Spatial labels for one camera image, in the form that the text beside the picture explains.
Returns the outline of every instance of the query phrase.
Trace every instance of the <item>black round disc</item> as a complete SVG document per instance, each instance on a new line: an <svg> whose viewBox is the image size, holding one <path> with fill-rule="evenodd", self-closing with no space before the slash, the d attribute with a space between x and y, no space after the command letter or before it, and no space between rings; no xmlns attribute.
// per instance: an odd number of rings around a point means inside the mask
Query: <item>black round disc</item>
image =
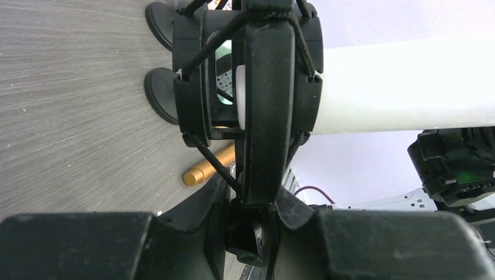
<svg viewBox="0 0 495 280"><path fill-rule="evenodd" d="M144 92L155 112L167 122L178 125L173 80L177 77L172 70L157 68L148 72L144 78Z"/></svg>
<svg viewBox="0 0 495 280"><path fill-rule="evenodd" d="M167 50L172 51L173 18L175 10L162 2L153 2L146 7L146 21L156 39Z"/></svg>

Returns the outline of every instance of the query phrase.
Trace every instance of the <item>gray wooden table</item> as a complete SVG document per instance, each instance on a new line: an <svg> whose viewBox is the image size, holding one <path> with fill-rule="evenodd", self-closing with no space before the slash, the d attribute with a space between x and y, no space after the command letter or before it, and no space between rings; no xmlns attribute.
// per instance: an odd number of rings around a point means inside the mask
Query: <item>gray wooden table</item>
<svg viewBox="0 0 495 280"><path fill-rule="evenodd" d="M172 59L148 29L151 1L0 0L0 220L165 212L197 190L181 175L201 155L142 89ZM242 267L230 255L226 279Z"/></svg>

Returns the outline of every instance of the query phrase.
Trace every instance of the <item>white tube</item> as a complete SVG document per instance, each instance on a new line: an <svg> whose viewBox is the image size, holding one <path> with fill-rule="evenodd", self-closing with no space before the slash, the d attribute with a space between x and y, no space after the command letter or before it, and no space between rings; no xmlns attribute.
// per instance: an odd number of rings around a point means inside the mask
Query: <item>white tube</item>
<svg viewBox="0 0 495 280"><path fill-rule="evenodd" d="M495 34L325 50L314 134L495 125Z"/></svg>

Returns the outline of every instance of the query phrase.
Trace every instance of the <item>red cable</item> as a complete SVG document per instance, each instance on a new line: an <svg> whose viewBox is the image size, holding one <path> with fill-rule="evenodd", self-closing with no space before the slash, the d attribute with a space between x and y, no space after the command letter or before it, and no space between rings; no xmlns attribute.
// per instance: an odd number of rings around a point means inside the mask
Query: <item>red cable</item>
<svg viewBox="0 0 495 280"><path fill-rule="evenodd" d="M300 188L299 190L296 190L294 195L297 195L301 191L307 190L307 189L315 190L315 191L321 193L328 201L330 201L331 204L335 204L335 202L324 191L322 191L320 188L313 187L312 185L308 185L306 187Z"/></svg>

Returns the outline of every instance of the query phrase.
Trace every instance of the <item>black circular base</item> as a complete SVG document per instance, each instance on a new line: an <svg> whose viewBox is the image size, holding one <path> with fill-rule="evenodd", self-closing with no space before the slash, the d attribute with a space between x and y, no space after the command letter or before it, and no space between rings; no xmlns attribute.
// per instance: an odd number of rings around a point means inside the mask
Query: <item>black circular base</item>
<svg viewBox="0 0 495 280"><path fill-rule="evenodd" d="M177 77L172 70L157 68L144 78L144 92L149 104L165 121L178 125L177 108L173 93L173 80Z"/></svg>
<svg viewBox="0 0 495 280"><path fill-rule="evenodd" d="M172 51L173 18L175 10L162 2L153 2L146 7L146 21L156 39Z"/></svg>

